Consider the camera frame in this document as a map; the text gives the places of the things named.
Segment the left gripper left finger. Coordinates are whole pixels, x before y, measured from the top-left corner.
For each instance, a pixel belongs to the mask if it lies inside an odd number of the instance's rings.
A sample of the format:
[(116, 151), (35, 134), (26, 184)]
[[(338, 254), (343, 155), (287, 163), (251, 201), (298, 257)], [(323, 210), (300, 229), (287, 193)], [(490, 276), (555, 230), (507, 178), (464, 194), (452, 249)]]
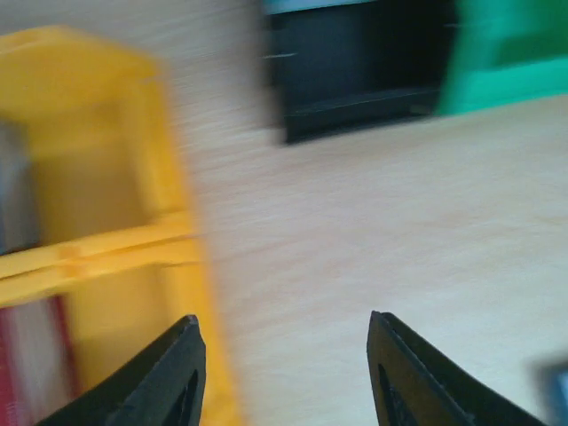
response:
[(201, 419), (206, 346), (186, 315), (144, 350), (42, 425), (193, 425)]

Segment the blue card holder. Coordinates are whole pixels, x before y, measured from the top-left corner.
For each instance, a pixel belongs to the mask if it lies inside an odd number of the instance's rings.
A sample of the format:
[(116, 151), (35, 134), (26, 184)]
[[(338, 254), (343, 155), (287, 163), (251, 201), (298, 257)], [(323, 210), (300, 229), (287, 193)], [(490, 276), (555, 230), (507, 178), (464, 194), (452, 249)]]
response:
[(536, 359), (532, 377), (545, 423), (567, 426), (567, 353)]

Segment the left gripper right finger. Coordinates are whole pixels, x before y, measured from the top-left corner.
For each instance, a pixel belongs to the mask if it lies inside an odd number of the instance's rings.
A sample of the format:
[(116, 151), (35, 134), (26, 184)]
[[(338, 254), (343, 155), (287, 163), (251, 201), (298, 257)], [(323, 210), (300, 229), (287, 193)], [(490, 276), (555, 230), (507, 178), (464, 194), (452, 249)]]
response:
[(380, 425), (541, 425), (390, 312), (373, 311), (367, 360)]

